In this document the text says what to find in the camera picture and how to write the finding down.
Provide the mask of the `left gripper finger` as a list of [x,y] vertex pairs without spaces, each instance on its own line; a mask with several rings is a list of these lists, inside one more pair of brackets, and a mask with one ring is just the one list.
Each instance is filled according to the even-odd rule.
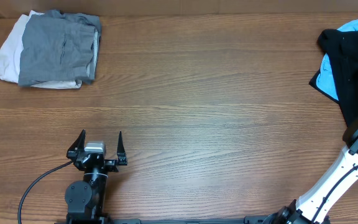
[[126,158],[126,152],[124,149],[121,131],[119,132],[119,139],[118,139],[118,143],[117,143],[117,157],[119,160],[124,160]]
[[68,148],[68,151],[75,151],[75,150],[82,151],[85,145],[85,137],[86,137],[86,131],[83,129],[80,135],[75,140],[75,142]]

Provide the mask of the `black polo shirt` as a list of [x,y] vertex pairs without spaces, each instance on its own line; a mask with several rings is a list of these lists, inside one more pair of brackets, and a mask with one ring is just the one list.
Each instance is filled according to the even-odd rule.
[[358,31],[325,29],[317,40],[328,55],[337,103],[347,125],[358,117]]

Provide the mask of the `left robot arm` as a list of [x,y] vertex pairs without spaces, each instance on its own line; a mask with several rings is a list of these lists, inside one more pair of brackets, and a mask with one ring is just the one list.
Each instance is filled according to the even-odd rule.
[[86,131],[82,131],[67,150],[67,158],[80,171],[83,179],[70,184],[65,191],[68,205],[67,223],[113,223],[112,218],[103,212],[108,174],[118,172],[120,166],[127,165],[122,134],[119,134],[117,158],[106,158],[106,146],[102,141],[85,141]]

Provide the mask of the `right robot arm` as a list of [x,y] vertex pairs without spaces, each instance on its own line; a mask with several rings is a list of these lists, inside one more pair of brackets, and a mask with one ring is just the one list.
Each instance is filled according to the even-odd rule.
[[358,180],[358,55],[342,58],[325,55],[317,84],[325,82],[327,77],[340,81],[336,90],[347,124],[342,137],[346,146],[317,183],[276,213],[271,223],[323,223],[330,208]]

